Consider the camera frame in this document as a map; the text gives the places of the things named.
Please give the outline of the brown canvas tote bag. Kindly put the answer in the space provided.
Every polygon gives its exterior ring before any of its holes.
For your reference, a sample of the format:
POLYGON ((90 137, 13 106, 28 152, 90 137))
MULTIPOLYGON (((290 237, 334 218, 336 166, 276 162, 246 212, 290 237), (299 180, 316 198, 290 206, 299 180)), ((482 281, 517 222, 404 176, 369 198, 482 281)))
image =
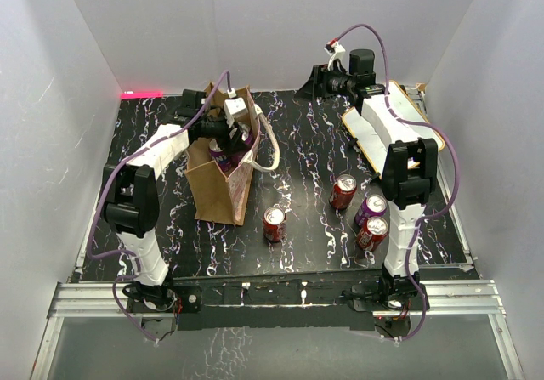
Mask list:
POLYGON ((232 169, 227 173, 223 173, 210 157, 208 145, 211 139, 200 138, 195 142, 190 141, 190 126, 198 119, 226 120, 224 101, 227 92, 220 91, 218 84, 212 82, 204 91, 185 89, 180 105, 169 112, 175 123, 180 123, 182 118, 189 118, 192 121, 184 137, 184 142, 188 144, 185 150, 188 157, 185 177, 194 198, 195 218, 198 220, 242 226, 246 217, 252 173, 255 170, 271 172, 279 165, 280 150, 272 128, 261 108, 255 105, 250 88, 244 89, 249 110, 249 117, 245 122, 252 128, 253 145, 248 152, 238 152, 230 156, 232 169), (265 126, 275 150, 273 163, 269 167, 257 163, 261 126, 265 126))

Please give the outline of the purple Fanta can back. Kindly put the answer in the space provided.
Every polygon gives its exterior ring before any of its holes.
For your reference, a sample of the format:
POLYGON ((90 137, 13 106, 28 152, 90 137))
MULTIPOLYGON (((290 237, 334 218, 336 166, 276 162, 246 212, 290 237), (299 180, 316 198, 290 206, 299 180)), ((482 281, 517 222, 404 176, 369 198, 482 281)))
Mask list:
POLYGON ((216 139, 211 139, 208 145, 210 157, 218 164, 223 173, 232 169, 230 157, 219 147, 216 139))

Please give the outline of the red cola can front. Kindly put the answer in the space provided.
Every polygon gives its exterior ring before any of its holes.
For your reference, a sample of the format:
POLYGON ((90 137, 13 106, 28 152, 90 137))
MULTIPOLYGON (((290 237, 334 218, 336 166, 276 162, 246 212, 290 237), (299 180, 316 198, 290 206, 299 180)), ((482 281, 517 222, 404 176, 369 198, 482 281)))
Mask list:
POLYGON ((286 233, 286 214, 279 207, 269 207, 263 214, 263 234, 270 242, 281 241, 286 233))

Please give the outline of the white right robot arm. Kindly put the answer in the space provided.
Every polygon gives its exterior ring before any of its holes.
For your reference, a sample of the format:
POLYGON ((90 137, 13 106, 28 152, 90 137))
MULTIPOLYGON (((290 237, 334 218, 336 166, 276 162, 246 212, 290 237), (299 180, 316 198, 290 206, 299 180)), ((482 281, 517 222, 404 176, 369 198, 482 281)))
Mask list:
POLYGON ((325 49, 328 62, 313 67, 296 96, 311 102, 343 96, 370 132, 360 137, 360 143, 372 165, 382 166, 381 189, 390 214, 378 296, 385 307, 398 309, 417 288, 415 241, 425 206, 436 189, 439 146, 434 137, 419 135, 394 111, 389 85, 377 83, 373 51, 350 52, 349 67, 344 68, 343 46, 334 41, 325 49))

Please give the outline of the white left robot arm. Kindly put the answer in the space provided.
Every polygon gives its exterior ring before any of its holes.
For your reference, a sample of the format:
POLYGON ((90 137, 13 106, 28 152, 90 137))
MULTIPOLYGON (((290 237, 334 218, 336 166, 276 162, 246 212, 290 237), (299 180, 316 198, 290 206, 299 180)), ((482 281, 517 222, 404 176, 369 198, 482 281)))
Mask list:
POLYGON ((173 287, 164 283, 168 267, 156 238, 158 177, 198 141, 205 143, 215 167, 224 173, 232 156, 252 148, 249 102, 235 90, 221 102, 215 97, 213 91, 184 90, 142 147, 104 168, 98 212, 135 261, 134 279, 149 287, 145 299, 158 311, 170 309, 176 298, 173 287))

